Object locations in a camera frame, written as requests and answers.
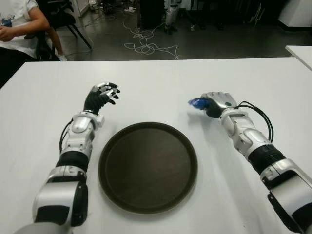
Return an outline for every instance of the round tray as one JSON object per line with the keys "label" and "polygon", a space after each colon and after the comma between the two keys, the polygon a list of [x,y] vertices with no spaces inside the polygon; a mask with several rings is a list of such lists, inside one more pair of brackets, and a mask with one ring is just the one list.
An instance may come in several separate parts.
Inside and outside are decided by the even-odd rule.
{"label": "round tray", "polygon": [[140,214],[171,209],[189,193],[197,175],[196,154],[177,129],[162,123],[131,125],[106,144],[98,177],[107,196]]}

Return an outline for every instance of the blue object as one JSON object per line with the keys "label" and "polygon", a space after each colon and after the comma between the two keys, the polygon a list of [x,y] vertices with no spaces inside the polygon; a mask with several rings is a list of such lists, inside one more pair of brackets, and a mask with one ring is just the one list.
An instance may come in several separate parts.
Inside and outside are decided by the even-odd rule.
{"label": "blue object", "polygon": [[204,110],[209,107],[210,102],[205,98],[194,98],[192,100],[189,100],[189,104],[196,109]]}

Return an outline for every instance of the white table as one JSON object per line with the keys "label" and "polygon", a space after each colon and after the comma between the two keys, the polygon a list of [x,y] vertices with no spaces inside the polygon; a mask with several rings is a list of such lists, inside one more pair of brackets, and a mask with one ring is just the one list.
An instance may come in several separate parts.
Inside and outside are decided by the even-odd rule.
{"label": "white table", "polygon": [[[120,86],[116,106],[94,140],[88,169],[89,215],[76,234],[289,234],[266,198],[259,175],[232,145],[217,119],[187,104],[203,92],[230,92],[271,118],[274,144],[312,176],[311,72],[296,58],[27,63],[0,91],[0,233],[32,222],[32,203],[58,160],[61,130],[82,109],[91,86]],[[263,119],[250,114],[267,133]],[[175,209],[136,215],[101,191],[98,160],[122,128],[143,121],[170,124],[198,158],[193,193]]]}
{"label": "white table", "polygon": [[312,46],[287,45],[285,48],[312,71]]}

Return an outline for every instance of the robot finger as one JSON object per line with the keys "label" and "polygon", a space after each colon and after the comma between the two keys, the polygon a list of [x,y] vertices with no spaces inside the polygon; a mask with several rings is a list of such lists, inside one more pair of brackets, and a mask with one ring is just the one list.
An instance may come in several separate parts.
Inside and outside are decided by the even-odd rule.
{"label": "robot finger", "polygon": [[118,86],[115,85],[114,83],[110,83],[110,82],[103,82],[103,83],[100,83],[100,84],[97,85],[97,87],[98,87],[99,89],[102,89],[102,88],[105,87],[105,86],[109,86],[109,87],[112,87],[112,88],[117,88],[117,87],[118,87]]}
{"label": "robot finger", "polygon": [[112,97],[114,97],[116,95],[116,93],[117,93],[117,90],[115,88],[113,88],[113,89],[110,89],[110,90],[107,90],[107,91],[101,93],[100,96],[107,95],[111,99]]}
{"label": "robot finger", "polygon": [[108,102],[111,103],[111,104],[113,104],[113,105],[116,104],[116,103],[115,103],[113,100],[111,100],[111,99],[110,99]]}

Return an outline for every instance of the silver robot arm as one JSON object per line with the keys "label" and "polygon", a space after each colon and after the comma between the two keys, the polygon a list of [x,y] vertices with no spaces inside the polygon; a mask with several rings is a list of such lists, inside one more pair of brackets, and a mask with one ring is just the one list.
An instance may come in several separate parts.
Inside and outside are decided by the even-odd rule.
{"label": "silver robot arm", "polygon": [[268,199],[286,227],[312,234],[312,179],[255,128],[230,94],[210,92],[201,97],[209,102],[207,115],[219,118],[234,147],[259,173],[270,190]]}
{"label": "silver robot arm", "polygon": [[[16,234],[69,234],[87,218],[87,169],[92,152],[95,131],[104,122],[99,115],[106,103],[115,104],[117,86],[104,82],[95,85],[88,94],[84,109],[73,116],[67,132],[61,136],[60,157],[39,191],[33,205],[34,223],[21,228]],[[62,148],[65,135],[68,138]]]}

